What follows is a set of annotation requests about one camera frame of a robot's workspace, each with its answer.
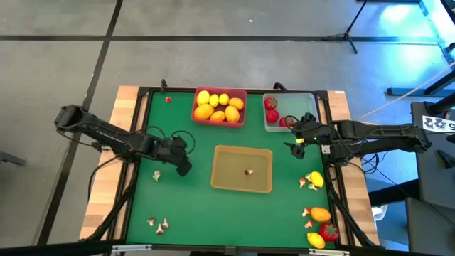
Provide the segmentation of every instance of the plastic tray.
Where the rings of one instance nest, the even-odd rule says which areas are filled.
[[[245,170],[253,173],[246,175]],[[238,146],[215,147],[212,179],[214,188],[269,193],[272,191],[272,152]]]
[[[311,93],[266,93],[262,97],[262,102],[268,97],[275,97],[277,99],[278,105],[276,110],[279,113],[277,122],[274,124],[267,123],[265,121],[267,110],[262,106],[264,110],[264,127],[268,132],[290,132],[291,130],[287,127],[279,126],[279,120],[287,115],[293,115],[300,119],[305,113],[310,112],[316,117],[317,121],[319,120],[314,95]]]
[[[207,90],[210,95],[212,94],[217,94],[220,96],[221,94],[225,93],[229,96],[229,98],[240,98],[243,100],[243,108],[239,110],[240,118],[239,122],[232,123],[226,121],[226,119],[222,122],[219,121],[210,121],[209,119],[195,119],[193,116],[194,110],[198,107],[198,104],[196,103],[196,97],[198,96],[198,93],[200,91]],[[215,108],[215,111],[221,110],[224,111],[227,105],[223,106],[221,104],[218,104],[218,106]],[[194,101],[193,101],[193,108],[191,110],[191,119],[198,123],[198,124],[210,124],[210,125],[219,125],[219,126],[224,126],[224,127],[234,127],[234,128],[240,128],[244,123],[245,123],[245,118],[247,115],[247,92],[244,90],[238,90],[238,89],[227,89],[227,88],[217,88],[217,87],[197,87],[196,88],[196,93],[194,94]]]

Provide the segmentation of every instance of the yellow fruit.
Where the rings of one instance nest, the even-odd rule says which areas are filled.
[[[232,98],[229,100],[229,106],[234,106],[236,109],[241,110],[243,108],[243,100]]]
[[[201,106],[202,104],[207,104],[209,99],[210,93],[208,91],[200,91],[198,96],[196,96],[196,103],[198,103],[198,106]]]
[[[212,105],[212,107],[218,106],[218,95],[211,95],[208,104]]]
[[[226,120],[228,122],[239,122],[239,111],[233,106],[227,106],[225,110]]]
[[[318,188],[322,188],[322,185],[324,184],[324,178],[322,178],[322,175],[319,172],[312,171],[311,172],[311,182],[313,185],[317,186]]]
[[[209,104],[204,104],[194,110],[194,118],[208,119],[213,114],[213,107]]]
[[[321,207],[313,207],[310,210],[311,217],[317,222],[326,222],[332,218],[328,210]]]
[[[226,105],[229,102],[229,96],[223,93],[222,95],[220,95],[220,99],[218,100],[218,102],[223,106]]]
[[[306,239],[308,239],[310,245],[313,245],[316,249],[324,249],[326,246],[326,242],[324,242],[324,239],[318,233],[307,233]]]
[[[225,113],[223,111],[217,111],[212,114],[210,117],[210,120],[212,121],[224,121],[225,119]]]

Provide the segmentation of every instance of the green table surface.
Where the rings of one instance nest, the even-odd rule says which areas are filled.
[[[172,97],[166,103],[165,97]],[[306,147],[304,160],[291,155],[283,142],[295,142],[290,132],[266,132],[262,95],[248,95],[247,116],[243,127],[229,128],[196,124],[191,119],[194,94],[154,92],[148,125],[162,128],[166,136],[184,129],[196,138],[190,155],[193,168],[180,177],[176,167],[158,161],[143,160],[134,195],[128,243],[173,245],[222,245],[252,247],[306,247],[309,229],[302,217],[304,207],[328,208],[326,188],[317,191],[299,188],[299,179],[311,171],[323,174],[318,146]],[[160,136],[150,129],[149,133]],[[190,149],[192,140],[180,134]],[[269,149],[273,152],[273,178],[270,193],[249,193],[213,188],[210,185],[213,155],[217,145]],[[152,178],[161,172],[159,182]],[[151,227],[147,219],[155,217]],[[169,229],[156,235],[157,223],[167,218]],[[326,248],[334,248],[328,243]]]

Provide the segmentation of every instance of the concrete floor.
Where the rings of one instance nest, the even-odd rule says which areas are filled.
[[[3,0],[0,35],[104,35],[115,2]],[[440,5],[424,2],[432,10]],[[114,34],[326,36],[343,32],[359,7],[354,0],[129,0]],[[352,36],[434,32],[416,4],[371,3]],[[0,247],[33,243],[68,145],[53,120],[61,106],[82,102],[101,45],[0,41],[0,150],[28,159],[24,167],[0,164]],[[169,86],[270,88],[280,81],[292,89],[344,90],[359,118],[394,99],[386,88],[416,87],[447,66],[434,44],[356,45],[358,55],[347,43],[111,42],[90,111],[108,119],[119,85],[157,86],[165,78]],[[365,121],[410,122],[410,103],[423,100],[433,99],[409,97]],[[77,240],[98,159],[79,146],[50,242]],[[380,169],[398,183],[417,177],[414,154],[390,152]]]

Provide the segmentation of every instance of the red tray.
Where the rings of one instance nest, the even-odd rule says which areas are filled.
[[[193,116],[193,113],[194,113],[194,110],[198,107],[198,104],[196,103],[196,97],[198,96],[198,93],[203,90],[208,91],[208,93],[210,93],[210,95],[215,93],[218,96],[220,96],[221,94],[225,93],[229,96],[230,99],[237,97],[237,98],[243,100],[243,108],[241,110],[239,110],[239,114],[240,114],[239,122],[231,123],[226,120],[219,122],[219,121],[210,121],[209,119],[195,119]],[[218,104],[218,106],[215,108],[215,111],[218,111],[218,110],[225,111],[226,107],[227,107],[227,105],[223,106],[221,104]],[[247,92],[244,90],[217,88],[217,87],[197,87],[196,93],[194,94],[193,109],[191,110],[191,119],[198,124],[209,124],[209,125],[219,125],[219,126],[224,126],[224,127],[240,128],[245,123],[245,118],[247,115],[246,109],[247,109]]]

